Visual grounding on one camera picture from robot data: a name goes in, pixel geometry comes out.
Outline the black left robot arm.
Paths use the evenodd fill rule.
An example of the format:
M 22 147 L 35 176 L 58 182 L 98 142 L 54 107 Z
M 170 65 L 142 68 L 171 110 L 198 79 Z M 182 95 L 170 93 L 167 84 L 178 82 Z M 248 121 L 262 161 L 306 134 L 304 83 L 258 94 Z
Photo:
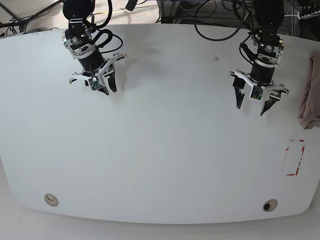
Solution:
M 257 52 L 253 53 L 245 41 L 240 43 L 240 53 L 245 53 L 252 68 L 250 73 L 240 70 L 231 71 L 234 77 L 233 88 L 235 91 L 236 108 L 240 109 L 245 97 L 242 93 L 245 85 L 250 87 L 249 99 L 262 101 L 265 95 L 269 99 L 264 101 L 260 115 L 267 112 L 275 103 L 281 100 L 282 93 L 288 94 L 289 90 L 283 84 L 275 84 L 273 75 L 279 65 L 280 57 L 284 50 L 284 40 L 278 35 L 278 29 L 283 23 L 284 2 L 282 0 L 254 0 L 253 10 L 258 28 L 252 27 L 249 36 L 252 38 Z

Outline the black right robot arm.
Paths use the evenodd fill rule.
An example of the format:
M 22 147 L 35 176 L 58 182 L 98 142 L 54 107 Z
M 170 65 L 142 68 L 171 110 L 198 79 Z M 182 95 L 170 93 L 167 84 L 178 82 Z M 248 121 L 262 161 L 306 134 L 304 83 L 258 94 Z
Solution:
M 62 12 L 68 20 L 68 29 L 62 37 L 64 47 L 75 60 L 82 66 L 82 72 L 73 73 L 69 79 L 72 84 L 75 81 L 84 81 L 92 91 L 99 91 L 109 95 L 109 90 L 117 92 L 115 78 L 115 63 L 127 57 L 126 53 L 114 53 L 111 58 L 105 58 L 100 49 L 109 44 L 113 38 L 123 40 L 111 30 L 105 29 L 110 22 L 113 13 L 112 1 L 107 1 L 108 13 L 102 24 L 95 24 L 94 0 L 64 0 Z

